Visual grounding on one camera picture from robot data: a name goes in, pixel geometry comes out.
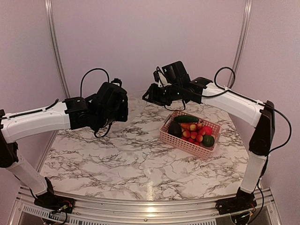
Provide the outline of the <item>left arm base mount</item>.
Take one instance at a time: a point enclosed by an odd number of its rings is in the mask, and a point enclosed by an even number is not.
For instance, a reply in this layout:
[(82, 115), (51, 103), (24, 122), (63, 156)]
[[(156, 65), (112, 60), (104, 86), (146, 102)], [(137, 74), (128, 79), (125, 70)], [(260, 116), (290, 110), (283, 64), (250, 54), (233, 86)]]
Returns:
[(63, 211), (66, 213), (72, 213), (75, 199), (57, 195), (54, 200), (47, 200), (46, 202), (42, 202), (40, 199), (36, 199), (34, 201), (34, 204), (46, 209), (51, 209), (52, 211), (58, 210), (66, 205), (67, 208)]

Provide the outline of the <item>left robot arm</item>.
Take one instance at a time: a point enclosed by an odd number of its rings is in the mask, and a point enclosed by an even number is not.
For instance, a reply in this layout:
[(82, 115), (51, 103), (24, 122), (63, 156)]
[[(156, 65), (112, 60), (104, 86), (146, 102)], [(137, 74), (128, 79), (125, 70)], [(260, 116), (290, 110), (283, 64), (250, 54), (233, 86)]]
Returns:
[(128, 119), (128, 97), (120, 80), (105, 82), (89, 97), (58, 99), (50, 106), (20, 113), (0, 112), (0, 166), (10, 171), (48, 208), (59, 205), (51, 182), (42, 177), (18, 152), (17, 141), (56, 130), (89, 127), (94, 134)]

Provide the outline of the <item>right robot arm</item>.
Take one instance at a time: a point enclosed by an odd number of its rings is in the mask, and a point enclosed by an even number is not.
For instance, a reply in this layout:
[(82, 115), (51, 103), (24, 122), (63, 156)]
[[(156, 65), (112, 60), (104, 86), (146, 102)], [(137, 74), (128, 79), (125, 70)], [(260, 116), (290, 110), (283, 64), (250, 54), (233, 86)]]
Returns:
[(159, 106), (174, 100), (207, 104), (228, 112), (250, 124), (255, 131), (249, 142), (249, 160), (245, 176), (235, 197), (222, 199), (237, 210), (244, 209), (254, 198), (254, 190), (263, 173), (275, 133), (274, 104), (251, 100), (230, 88), (223, 88), (203, 77), (191, 80), (183, 63), (177, 61), (157, 69), (155, 82), (142, 99)]

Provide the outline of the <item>clear zip top bag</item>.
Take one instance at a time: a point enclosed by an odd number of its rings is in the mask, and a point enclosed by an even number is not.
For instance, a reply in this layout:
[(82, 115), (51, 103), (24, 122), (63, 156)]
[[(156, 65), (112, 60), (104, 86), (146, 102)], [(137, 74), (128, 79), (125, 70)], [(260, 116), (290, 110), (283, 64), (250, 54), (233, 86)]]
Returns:
[(128, 122), (132, 122), (146, 107), (147, 102), (142, 99), (145, 91), (128, 95)]

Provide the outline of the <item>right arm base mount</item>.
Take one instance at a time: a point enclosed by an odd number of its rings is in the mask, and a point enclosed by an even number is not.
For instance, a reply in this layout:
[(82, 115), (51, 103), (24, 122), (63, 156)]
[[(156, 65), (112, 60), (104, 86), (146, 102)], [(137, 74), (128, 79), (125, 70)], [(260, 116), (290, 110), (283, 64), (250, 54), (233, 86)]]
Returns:
[(215, 208), (218, 210), (220, 215), (227, 213), (235, 213), (257, 206), (256, 200), (252, 197), (249, 200), (239, 197), (231, 197), (225, 199), (219, 199), (216, 201)]

